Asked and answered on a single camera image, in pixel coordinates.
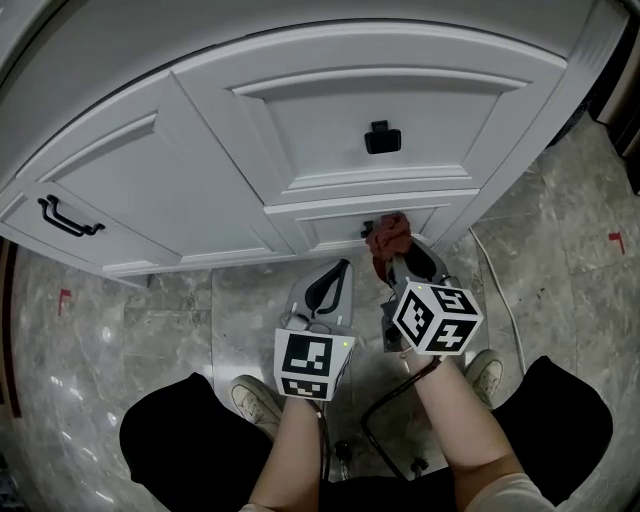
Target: human arm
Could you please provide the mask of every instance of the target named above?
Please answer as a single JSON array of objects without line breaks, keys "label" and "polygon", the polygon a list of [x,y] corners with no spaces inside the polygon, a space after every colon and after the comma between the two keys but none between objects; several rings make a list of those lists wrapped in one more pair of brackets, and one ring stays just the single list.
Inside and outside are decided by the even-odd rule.
[{"label": "human arm", "polygon": [[288,398],[267,463],[250,503],[275,512],[318,510],[320,431],[318,416],[306,400]]},{"label": "human arm", "polygon": [[[412,373],[429,360],[413,353],[407,357]],[[451,359],[415,387],[453,472],[458,510],[490,483],[524,472],[502,428]]]}]

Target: white sneaker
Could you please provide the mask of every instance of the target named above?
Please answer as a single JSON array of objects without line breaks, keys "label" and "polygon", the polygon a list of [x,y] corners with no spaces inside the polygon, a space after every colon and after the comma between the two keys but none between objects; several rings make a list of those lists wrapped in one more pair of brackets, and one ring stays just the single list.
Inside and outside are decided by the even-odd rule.
[{"label": "white sneaker", "polygon": [[250,375],[240,375],[231,381],[229,389],[231,401],[240,416],[273,441],[278,433],[282,409],[276,404],[267,385]]},{"label": "white sneaker", "polygon": [[484,404],[493,409],[491,399],[495,394],[500,380],[504,364],[500,354],[495,350],[483,350],[471,361],[464,373],[467,382],[471,385],[478,398]]}]

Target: floor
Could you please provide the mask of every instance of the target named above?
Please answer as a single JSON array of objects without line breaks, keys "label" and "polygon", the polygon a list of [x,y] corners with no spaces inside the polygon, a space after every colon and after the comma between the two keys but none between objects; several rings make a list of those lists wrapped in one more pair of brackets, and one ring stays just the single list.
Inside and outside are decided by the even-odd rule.
[{"label": "floor", "polygon": [[[474,229],[517,318],[527,361],[549,355],[594,386],[614,416],[609,451],[560,509],[623,511],[640,484],[640,198],[604,129],[583,119]],[[608,238],[614,232],[624,254]],[[485,311],[471,351],[491,347],[507,363],[499,405],[521,379],[509,318],[470,235],[443,256]],[[239,374],[273,385],[273,330],[291,285],[319,263],[159,275],[139,291],[21,249],[12,326],[24,420],[11,435],[22,464],[16,477],[33,510],[164,510],[129,480],[118,444],[123,414],[194,371],[225,403]],[[389,474],[358,421],[404,369],[382,352],[378,306],[390,292],[368,256],[353,263],[361,343],[330,404],[330,435],[351,445],[353,473]],[[59,310],[61,289],[71,297]],[[413,393],[372,425],[401,467],[416,455],[431,468],[443,464]]]}]

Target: black cable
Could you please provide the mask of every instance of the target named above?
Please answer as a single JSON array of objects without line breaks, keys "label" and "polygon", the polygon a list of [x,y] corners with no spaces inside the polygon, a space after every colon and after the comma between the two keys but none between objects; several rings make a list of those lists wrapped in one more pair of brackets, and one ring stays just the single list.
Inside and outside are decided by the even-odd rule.
[{"label": "black cable", "polygon": [[380,457],[382,457],[382,460],[384,460],[387,466],[389,466],[389,469],[393,471],[393,474],[396,475],[398,478],[401,478],[402,480],[407,480],[407,478],[402,474],[402,471],[398,469],[398,466],[396,466],[393,463],[391,458],[382,449],[382,446],[380,446],[380,443],[378,443],[378,441],[374,437],[373,432],[371,432],[371,429],[367,425],[367,422],[369,421],[369,418],[371,418],[371,415],[374,412],[376,412],[378,409],[380,409],[380,407],[382,407],[387,402],[393,400],[398,395],[401,395],[402,393],[404,393],[407,389],[413,386],[422,377],[424,377],[425,375],[428,375],[433,370],[435,370],[438,366],[440,366],[441,362],[442,360],[439,357],[434,357],[433,361],[431,361],[427,366],[425,366],[422,370],[416,373],[413,377],[411,377],[410,379],[400,384],[397,388],[393,389],[392,391],[384,395],[380,400],[378,400],[371,407],[369,407],[369,409],[367,409],[367,412],[365,412],[362,415],[362,418],[360,420],[360,427],[362,428],[362,431],[365,433],[369,441],[371,441],[371,444],[376,449]]},{"label": "black cable", "polygon": [[331,444],[329,442],[329,428],[324,411],[313,400],[307,400],[318,415],[318,425],[320,427],[320,476],[322,480],[329,481],[329,471],[331,469]]}]

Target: cabinet panel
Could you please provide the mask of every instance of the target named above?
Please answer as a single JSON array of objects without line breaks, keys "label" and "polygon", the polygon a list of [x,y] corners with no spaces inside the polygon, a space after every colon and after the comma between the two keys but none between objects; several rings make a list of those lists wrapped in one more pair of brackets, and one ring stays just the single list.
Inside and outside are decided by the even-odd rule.
[{"label": "cabinet panel", "polygon": [[21,178],[35,176],[175,254],[178,265],[291,254],[169,74],[89,113]]},{"label": "cabinet panel", "polygon": [[[104,228],[92,236],[76,237],[47,222],[38,200],[50,195],[59,200],[57,211],[60,215],[79,225],[94,226],[101,223]],[[53,217],[50,207],[47,208],[47,216]],[[171,253],[149,241],[141,240],[126,227],[97,212],[63,189],[51,185],[33,185],[24,192],[17,193],[0,213],[0,223],[5,229],[8,228],[9,238],[14,238],[12,234],[22,237],[17,240],[19,243],[24,243],[24,237],[33,239],[97,265],[105,272],[119,266],[148,268],[156,264],[176,262],[172,260]]]},{"label": "cabinet panel", "polygon": [[364,222],[403,212],[413,235],[433,245],[462,213],[477,190],[386,194],[290,205],[265,211],[297,254],[340,252],[364,245]]},{"label": "cabinet panel", "polygon": [[[565,66],[494,35],[388,22],[256,37],[173,71],[265,204],[277,205],[480,187]],[[399,130],[397,151],[367,151],[378,121]]]}]

